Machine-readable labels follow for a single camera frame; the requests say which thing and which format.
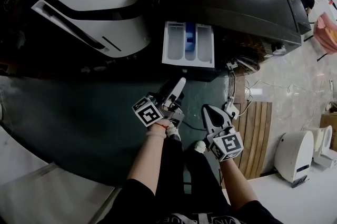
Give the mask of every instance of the white appliance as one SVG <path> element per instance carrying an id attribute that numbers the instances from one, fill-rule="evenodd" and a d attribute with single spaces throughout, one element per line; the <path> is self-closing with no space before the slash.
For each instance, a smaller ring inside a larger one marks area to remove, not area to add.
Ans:
<path id="1" fill-rule="evenodd" d="M 280 175 L 298 186 L 305 182 L 312 161 L 314 138 L 311 131 L 297 131 L 282 136 L 274 165 Z"/>
<path id="2" fill-rule="evenodd" d="M 214 68 L 212 26 L 195 24 L 194 49 L 185 49 L 186 36 L 186 23 L 166 21 L 162 63 Z"/>
<path id="3" fill-rule="evenodd" d="M 314 162 L 325 168 L 337 164 L 337 152 L 330 149 L 332 127 L 308 129 L 314 136 Z"/>
<path id="4" fill-rule="evenodd" d="M 32 9 L 109 57 L 134 54 L 151 41 L 138 0 L 38 0 Z"/>

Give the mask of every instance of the wooden floor mat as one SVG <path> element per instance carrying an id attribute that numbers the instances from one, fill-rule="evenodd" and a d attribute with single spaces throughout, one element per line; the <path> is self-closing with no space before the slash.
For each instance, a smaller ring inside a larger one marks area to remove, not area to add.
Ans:
<path id="1" fill-rule="evenodd" d="M 245 110 L 246 112 L 237 120 L 232 121 L 235 130 L 240 132 L 244 147 L 242 153 L 234 158 L 234 162 L 246 179 L 253 179 L 260 177 L 264 163 L 270 132 L 272 103 L 254 101 L 249 104 L 248 102 L 235 104 L 240 114 Z"/>

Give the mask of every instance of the human arm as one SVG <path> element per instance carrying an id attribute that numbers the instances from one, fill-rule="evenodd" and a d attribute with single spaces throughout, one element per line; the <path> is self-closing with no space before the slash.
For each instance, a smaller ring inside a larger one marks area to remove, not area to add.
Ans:
<path id="1" fill-rule="evenodd" d="M 231 206 L 240 220 L 246 223 L 282 224 L 260 204 L 233 159 L 220 162 L 220 167 Z"/>
<path id="2" fill-rule="evenodd" d="M 158 123 L 167 126 L 170 121 L 160 120 Z M 152 133 L 146 136 L 123 189 L 100 224 L 153 222 L 154 195 L 166 130 L 158 124 L 153 124 L 149 131 Z"/>
<path id="3" fill-rule="evenodd" d="M 163 119 L 158 123 L 163 126 L 168 126 L 170 121 Z M 147 186 L 153 194 L 156 193 L 158 184 L 162 149 L 166 136 L 165 131 L 165 128 L 158 124 L 153 124 L 150 127 L 150 132 L 152 132 L 153 135 L 146 136 L 145 142 L 127 177 L 128 179 L 135 179 Z"/>
<path id="4" fill-rule="evenodd" d="M 238 210 L 248 202 L 257 200 L 253 189 L 233 159 L 220 162 L 220 168 L 233 209 Z"/>

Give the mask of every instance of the white sneaker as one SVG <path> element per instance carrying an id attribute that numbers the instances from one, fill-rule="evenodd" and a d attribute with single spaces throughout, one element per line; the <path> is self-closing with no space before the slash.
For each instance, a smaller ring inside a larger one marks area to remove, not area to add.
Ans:
<path id="1" fill-rule="evenodd" d="M 166 129 L 167 136 L 170 137 L 173 134 L 176 134 L 179 137 L 179 140 L 181 140 L 178 129 L 173 125 L 172 122 L 170 122 L 168 128 Z"/>
<path id="2" fill-rule="evenodd" d="M 194 150 L 204 154 L 204 152 L 206 151 L 206 144 L 204 141 L 198 141 L 196 142 L 195 146 L 194 146 Z"/>
<path id="3" fill-rule="evenodd" d="M 331 104 L 331 101 L 330 101 L 330 102 L 328 102 L 328 104 L 326 105 L 325 111 L 329 111 L 331 108 L 332 108 L 332 104 Z"/>

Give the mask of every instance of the cable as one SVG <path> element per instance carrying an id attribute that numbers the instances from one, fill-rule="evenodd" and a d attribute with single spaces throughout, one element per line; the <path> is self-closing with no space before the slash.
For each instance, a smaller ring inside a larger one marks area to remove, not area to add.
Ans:
<path id="1" fill-rule="evenodd" d="M 242 116 L 242 115 L 248 110 L 248 107 L 250 106 L 250 104 L 252 104 L 252 102 L 253 102 L 253 101 L 251 101 L 251 102 L 247 105 L 246 109 L 245 109 L 241 114 L 239 114 L 238 117 Z"/>
<path id="2" fill-rule="evenodd" d="M 198 128 L 194 128 L 192 127 L 190 124 L 188 124 L 187 122 L 183 121 L 184 124 L 186 124 L 188 127 L 190 127 L 191 129 L 195 129 L 195 130 L 201 130 L 201 131 L 206 131 L 206 129 L 198 129 Z"/>
<path id="3" fill-rule="evenodd" d="M 290 84 L 289 86 L 285 87 L 285 86 L 279 86 L 279 85 L 275 85 L 275 84 L 270 84 L 270 83 L 265 82 L 265 81 L 263 81 L 263 80 L 258 80 L 258 81 L 255 82 L 255 84 L 254 84 L 253 86 L 251 86 L 250 88 L 256 86 L 257 83 L 259 83 L 259 82 L 263 82 L 263 83 L 265 83 L 265 84 L 267 84 L 267 85 L 274 86 L 274 87 L 286 88 L 288 93 L 291 92 L 291 90 L 290 90 L 290 87 L 291 87 L 291 86 L 294 86 L 294 87 L 296 87 L 296 88 L 300 88 L 300 89 L 302 89 L 302 90 L 304 90 L 304 91 L 313 92 L 313 93 L 315 93 L 315 94 L 318 94 L 318 93 L 319 93 L 319 92 L 317 92 L 317 91 L 312 91 L 312 90 L 309 90 L 309 89 L 305 89 L 305 88 L 303 88 L 303 87 L 299 87 L 299 86 L 294 85 L 294 84 Z"/>
<path id="4" fill-rule="evenodd" d="M 317 100 L 316 106 L 315 106 L 315 108 L 314 108 L 314 113 L 312 114 L 311 119 L 310 119 L 310 120 L 309 120 L 309 121 L 302 127 L 301 130 L 303 130 L 304 127 L 307 126 L 307 125 L 314 119 L 314 116 L 315 116 L 315 113 L 316 113 L 316 109 L 317 109 L 317 107 L 318 107 L 318 104 L 320 103 L 321 99 L 325 96 L 325 94 L 326 94 L 326 93 L 324 93 L 324 94 L 321 96 L 321 98 L 320 98 L 319 100 Z"/>
<path id="5" fill-rule="evenodd" d="M 304 90 L 304 91 L 309 91 L 309 92 L 313 92 L 313 93 L 315 93 L 315 94 L 318 94 L 318 93 L 321 91 L 321 86 L 322 86 L 322 83 L 321 83 L 320 90 L 317 92 L 317 91 L 312 91 L 312 90 L 309 90 L 309 89 L 305 89 L 305 88 L 303 88 L 303 87 L 299 87 L 299 86 L 294 85 L 294 84 L 290 84 L 289 86 L 286 87 L 286 86 L 279 86 L 279 85 L 276 85 L 276 84 L 271 84 L 271 83 L 265 82 L 265 81 L 263 81 L 263 80 L 258 80 L 258 81 L 256 81 L 256 82 L 254 83 L 254 85 L 250 86 L 248 80 L 245 79 L 245 81 L 246 81 L 247 84 L 248 84 L 248 86 L 245 87 L 245 89 L 249 91 L 249 96 L 248 96 L 248 98 L 247 98 L 247 101 L 251 98 L 251 100 L 250 100 L 251 102 L 247 105 L 246 109 L 245 109 L 241 114 L 238 115 L 238 117 L 242 116 L 242 115 L 248 110 L 250 104 L 253 102 L 253 96 L 252 96 L 251 88 L 254 87 L 254 86 L 256 86 L 259 82 L 263 82 L 263 83 L 265 83 L 265 84 L 267 84 L 267 85 L 274 86 L 274 87 L 286 88 L 288 93 L 291 92 L 290 87 L 291 87 L 291 86 L 294 86 L 294 87 L 300 88 L 300 89 L 302 89 L 302 90 Z M 313 114 L 312 118 L 309 120 L 308 123 L 306 123 L 306 124 L 303 126 L 303 128 L 304 128 L 306 125 L 308 125 L 308 124 L 312 121 L 312 119 L 313 119 L 314 116 L 315 116 L 315 110 L 314 110 L 314 114 Z"/>

